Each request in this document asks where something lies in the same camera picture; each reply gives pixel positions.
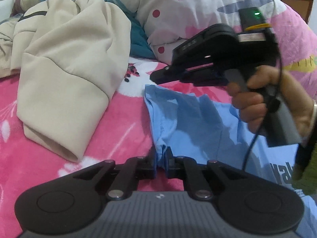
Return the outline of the blue t-shirt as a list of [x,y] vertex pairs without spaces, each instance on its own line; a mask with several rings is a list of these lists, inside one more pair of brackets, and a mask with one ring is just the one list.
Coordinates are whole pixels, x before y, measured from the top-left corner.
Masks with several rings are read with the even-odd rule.
[[[217,160],[240,169],[254,135],[240,121],[238,110],[215,102],[207,95],[196,97],[157,85],[146,85],[144,99],[150,117],[157,165],[164,167],[164,154],[187,156],[197,163]],[[298,145],[268,147],[259,136],[246,170],[289,189]]]

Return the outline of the beige jacket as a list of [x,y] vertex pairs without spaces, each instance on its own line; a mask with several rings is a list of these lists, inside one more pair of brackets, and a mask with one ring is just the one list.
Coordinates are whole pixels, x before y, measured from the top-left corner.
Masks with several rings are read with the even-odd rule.
[[50,121],[104,114],[126,74],[131,23],[104,0],[45,0],[1,25],[1,78],[18,74],[17,117],[41,145]]

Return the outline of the pink floral bed sheet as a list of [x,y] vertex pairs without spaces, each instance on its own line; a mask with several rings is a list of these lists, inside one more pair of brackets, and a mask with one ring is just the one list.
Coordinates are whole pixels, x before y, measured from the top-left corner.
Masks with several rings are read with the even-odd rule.
[[20,234],[14,204],[30,187],[106,159],[124,163],[148,154],[152,136],[143,91],[150,73],[162,67],[156,61],[131,58],[126,79],[106,112],[88,119],[78,113],[65,123],[50,121],[57,130],[44,145],[25,136],[17,117],[19,76],[1,79],[1,237]]

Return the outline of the pink floral quilt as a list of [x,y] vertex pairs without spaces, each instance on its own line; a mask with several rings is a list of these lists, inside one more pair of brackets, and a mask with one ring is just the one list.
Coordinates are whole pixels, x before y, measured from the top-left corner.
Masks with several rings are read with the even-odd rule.
[[257,7],[272,25],[283,67],[316,96],[316,34],[301,16],[280,0],[105,0],[131,21],[135,58],[171,61],[172,51],[203,29],[224,23],[240,31],[238,11]]

